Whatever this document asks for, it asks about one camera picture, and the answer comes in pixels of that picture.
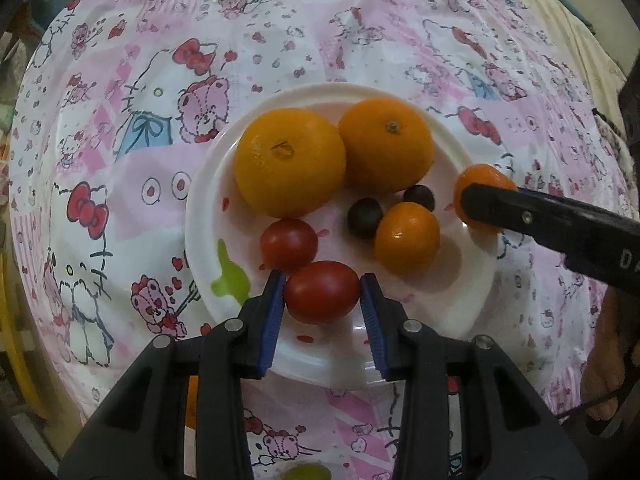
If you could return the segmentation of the medium mandarin orange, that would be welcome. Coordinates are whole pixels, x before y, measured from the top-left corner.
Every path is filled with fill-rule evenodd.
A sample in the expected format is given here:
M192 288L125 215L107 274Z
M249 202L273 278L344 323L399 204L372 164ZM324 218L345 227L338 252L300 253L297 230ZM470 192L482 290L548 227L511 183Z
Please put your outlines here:
M198 376L189 378L188 393L186 394L186 426L192 430L196 428L196 408L198 407Z

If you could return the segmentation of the small orange mandarin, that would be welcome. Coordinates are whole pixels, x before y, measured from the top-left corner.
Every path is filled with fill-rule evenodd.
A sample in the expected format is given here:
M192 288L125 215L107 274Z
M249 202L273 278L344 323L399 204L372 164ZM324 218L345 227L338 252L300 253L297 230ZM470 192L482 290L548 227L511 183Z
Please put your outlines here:
M497 228L496 226L490 226L489 224L473 220L469 218L463 211L461 205L462 192L467 186L474 183L486 184L494 186L495 188L504 188L505 190L509 191L517 191L518 187L501 171L487 164L477 164L469 166L461 174L458 175L456 185L454 186L454 198L452 199L454 211L456 212L458 218L471 229L483 233L498 234L502 231L501 228Z

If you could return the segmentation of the green grape tomato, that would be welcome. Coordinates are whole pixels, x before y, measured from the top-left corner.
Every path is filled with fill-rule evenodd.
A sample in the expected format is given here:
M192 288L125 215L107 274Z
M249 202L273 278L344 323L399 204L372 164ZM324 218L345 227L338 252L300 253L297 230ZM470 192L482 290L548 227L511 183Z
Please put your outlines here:
M306 463L292 467L285 471L282 480L331 480L332 474L329 468L321 464Z

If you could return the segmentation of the red tomato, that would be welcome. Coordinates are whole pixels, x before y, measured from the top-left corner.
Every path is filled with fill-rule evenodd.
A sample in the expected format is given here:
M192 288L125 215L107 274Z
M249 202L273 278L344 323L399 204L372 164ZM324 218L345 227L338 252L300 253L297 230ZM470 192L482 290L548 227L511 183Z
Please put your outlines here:
M293 273L314 261L319 239L316 231L305 221L281 219L262 232L259 249L262 263L268 269Z
M296 321L329 324L352 312L360 298L360 281L344 263L316 261L288 278L283 298Z

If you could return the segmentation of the dark grape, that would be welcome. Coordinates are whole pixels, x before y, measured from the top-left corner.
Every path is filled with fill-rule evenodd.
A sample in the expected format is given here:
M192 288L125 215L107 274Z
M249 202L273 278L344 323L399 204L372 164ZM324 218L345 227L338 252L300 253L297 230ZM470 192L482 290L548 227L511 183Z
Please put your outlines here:
M380 203L372 197L363 197L347 211L347 229L360 240L373 240L383 217Z
M402 201L418 204L429 212L435 210L435 196L430 188L422 184L415 184L407 188L402 194Z

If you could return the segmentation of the small orange kumquat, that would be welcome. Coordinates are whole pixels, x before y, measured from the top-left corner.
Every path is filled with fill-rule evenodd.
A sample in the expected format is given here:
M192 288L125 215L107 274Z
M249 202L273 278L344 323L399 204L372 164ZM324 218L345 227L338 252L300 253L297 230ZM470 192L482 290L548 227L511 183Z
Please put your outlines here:
M426 272L440 248L440 226L425 207L401 202L386 212L376 230L376 261L388 272L411 276Z

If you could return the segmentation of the white pink oval plate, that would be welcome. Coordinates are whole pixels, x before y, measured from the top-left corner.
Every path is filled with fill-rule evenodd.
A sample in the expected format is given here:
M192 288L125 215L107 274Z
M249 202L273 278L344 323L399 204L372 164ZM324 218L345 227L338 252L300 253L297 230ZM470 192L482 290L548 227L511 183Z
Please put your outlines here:
M259 237L273 220L243 200L233 177L233 159L245 128L260 114L281 107L308 108L338 122L352 104L380 98L383 91L324 82L306 84L270 96L238 118L207 149L186 200L186 258L210 315L210 325L237 316L242 302L262 292L269 271L262 265ZM345 263L358 274L376 275L387 297L398 300L408 317L444 337L468 339L491 290L497 264L497 239L469 229L454 212L451 199L458 174L472 160L450 129L432 113L424 120L435 144L435 162L422 182L435 195L439 252L433 265L413 278L388 273L373 249L349 234L346 214L357 195L343 190L306 217L319 237L318 258ZM271 373L324 388L363 389L381 382L369 349L360 309L329 325L282 325Z

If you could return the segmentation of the large orange right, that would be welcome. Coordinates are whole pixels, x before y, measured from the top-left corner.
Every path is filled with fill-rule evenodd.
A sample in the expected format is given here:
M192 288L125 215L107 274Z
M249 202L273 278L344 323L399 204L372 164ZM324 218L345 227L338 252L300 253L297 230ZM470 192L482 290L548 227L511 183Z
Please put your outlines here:
M337 124L352 188L395 193L418 183L431 169L435 144L423 116L396 99L371 98L344 111Z

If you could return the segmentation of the large orange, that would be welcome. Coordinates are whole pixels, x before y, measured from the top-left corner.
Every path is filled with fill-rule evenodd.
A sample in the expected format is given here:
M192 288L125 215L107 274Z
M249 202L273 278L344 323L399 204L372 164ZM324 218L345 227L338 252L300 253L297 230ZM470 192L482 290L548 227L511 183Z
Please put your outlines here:
M329 119L304 108L276 108L244 130L233 175L247 205L273 218L322 207L345 183L343 140Z
M431 169L435 144L423 116L396 99L371 98L344 111L337 124L352 188L395 193L418 183Z

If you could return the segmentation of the large orange left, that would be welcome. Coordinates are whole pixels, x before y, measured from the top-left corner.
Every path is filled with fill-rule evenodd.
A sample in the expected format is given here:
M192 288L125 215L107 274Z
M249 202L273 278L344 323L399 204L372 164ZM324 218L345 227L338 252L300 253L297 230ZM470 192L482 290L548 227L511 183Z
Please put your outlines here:
M276 108L244 130L233 175L247 205L273 218L322 207L345 183L343 140L329 119L304 108Z

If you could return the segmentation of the pink Hello Kitty bedsheet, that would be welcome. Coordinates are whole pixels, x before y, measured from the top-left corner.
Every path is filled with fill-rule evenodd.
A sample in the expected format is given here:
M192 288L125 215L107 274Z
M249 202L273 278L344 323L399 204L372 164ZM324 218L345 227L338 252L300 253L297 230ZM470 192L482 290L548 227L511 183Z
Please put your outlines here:
M70 0L17 96L9 211L37 332L85 423L158 335L207 334L186 200L209 145L283 91L346 82L432 113L472 165L639 222L626 132L521 0ZM592 476L638 414L639 292L502 229L468 339L493 339ZM241 382L250 479L393 476L405 385Z

